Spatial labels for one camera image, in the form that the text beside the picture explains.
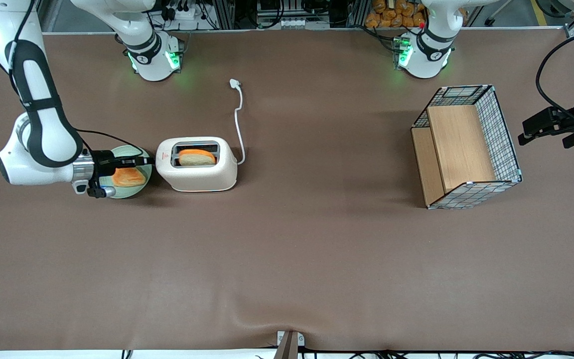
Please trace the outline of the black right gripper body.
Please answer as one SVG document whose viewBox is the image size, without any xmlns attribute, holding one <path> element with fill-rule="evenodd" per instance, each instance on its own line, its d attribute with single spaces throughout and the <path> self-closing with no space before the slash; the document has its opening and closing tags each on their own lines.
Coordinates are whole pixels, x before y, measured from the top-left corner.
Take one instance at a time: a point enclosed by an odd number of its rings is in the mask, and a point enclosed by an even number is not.
<svg viewBox="0 0 574 359">
<path fill-rule="evenodd" d="M 116 168 L 112 164 L 115 155 L 111 150 L 91 150 L 93 158 L 93 176 L 91 186 L 100 186 L 101 177 L 111 177 Z"/>
</svg>

